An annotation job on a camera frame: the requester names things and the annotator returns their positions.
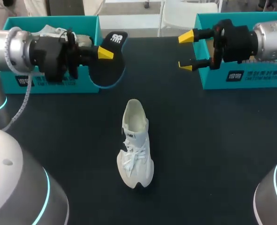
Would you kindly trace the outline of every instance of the white sneaker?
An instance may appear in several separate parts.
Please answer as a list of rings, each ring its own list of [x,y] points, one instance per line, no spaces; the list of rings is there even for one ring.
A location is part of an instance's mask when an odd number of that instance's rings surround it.
[[[122,122],[127,151],[120,150],[117,157],[120,175],[130,188],[135,188],[136,185],[147,187],[153,179],[154,162],[150,155],[148,129],[149,121],[142,104],[131,99],[126,106]]]
[[[38,37],[53,37],[53,38],[64,38],[67,41],[67,36],[66,36],[66,29],[58,27],[54,28],[50,25],[44,26],[44,28],[36,33],[32,33],[33,36],[38,36]],[[83,34],[75,34],[73,32],[73,35],[75,37],[75,41],[78,43],[79,47],[85,46],[85,47],[91,47],[92,46],[92,41],[90,36],[88,35],[83,35]]]

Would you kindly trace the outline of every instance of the white cable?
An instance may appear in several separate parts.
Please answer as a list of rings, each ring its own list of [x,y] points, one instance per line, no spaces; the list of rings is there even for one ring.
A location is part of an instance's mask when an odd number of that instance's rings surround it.
[[[12,37],[16,34],[16,32],[21,31],[22,29],[20,29],[19,27],[13,27],[10,29],[10,31],[8,32],[8,34],[6,35],[5,38],[5,61],[9,67],[9,69],[17,74],[17,75],[24,75],[24,76],[28,76],[28,85],[27,85],[27,90],[26,90],[26,94],[25,94],[25,98],[22,102],[22,106],[20,107],[20,109],[18,110],[18,112],[16,113],[16,115],[11,119],[10,123],[3,128],[3,131],[7,131],[11,125],[20,117],[20,115],[22,114],[22,112],[24,111],[24,109],[26,108],[26,105],[28,103],[29,100],[29,96],[30,96],[30,92],[31,92],[31,87],[32,87],[32,76],[34,75],[44,75],[43,73],[40,72],[31,72],[31,73],[25,73],[25,72],[19,72],[18,70],[16,70],[16,68],[12,65],[11,60],[10,60],[10,55],[9,55],[9,46],[10,46],[10,41],[12,39]]]

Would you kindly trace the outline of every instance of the teal box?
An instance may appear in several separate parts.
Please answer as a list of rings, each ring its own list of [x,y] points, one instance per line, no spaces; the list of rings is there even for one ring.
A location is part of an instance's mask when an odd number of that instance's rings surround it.
[[[48,24],[52,27],[71,29],[76,34],[89,35],[93,38],[95,45],[100,45],[103,41],[98,16],[42,16],[42,17],[10,17],[7,19],[4,30],[12,27],[19,27],[29,32],[38,32]],[[97,93],[95,86],[89,77],[88,67],[78,68],[79,78],[71,79],[69,74],[65,74],[62,83],[48,83],[43,76],[33,77],[31,93]],[[22,76],[17,76],[12,72],[0,72],[4,90],[7,94],[23,94],[26,92],[25,81]]]
[[[256,23],[277,20],[277,12],[249,12],[249,13],[214,13],[198,14],[195,28],[211,28],[220,20],[231,19],[234,26],[246,25],[252,30]],[[194,44],[197,60],[210,58],[206,40]],[[277,65],[269,63],[241,63],[222,62],[220,69],[199,69],[204,89],[235,89],[235,88],[275,88],[277,87]],[[233,74],[241,74],[241,80],[228,82],[227,78]]]

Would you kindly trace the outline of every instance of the black tabletop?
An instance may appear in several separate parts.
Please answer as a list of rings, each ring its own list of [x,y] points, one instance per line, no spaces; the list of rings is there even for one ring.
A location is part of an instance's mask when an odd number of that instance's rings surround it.
[[[253,194],[277,163],[277,89],[203,90],[176,37],[130,38],[127,70],[98,94],[32,95],[9,133],[62,185],[69,225],[255,225]],[[123,183],[116,157],[127,101],[150,121],[154,179]],[[9,96],[12,114],[23,96]]]

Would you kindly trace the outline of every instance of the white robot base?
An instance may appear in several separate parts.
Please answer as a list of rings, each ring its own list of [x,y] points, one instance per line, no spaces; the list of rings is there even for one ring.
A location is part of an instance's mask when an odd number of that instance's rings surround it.
[[[0,130],[0,225],[67,225],[68,217],[60,185]]]
[[[253,208],[258,225],[277,225],[277,165],[257,186]]]

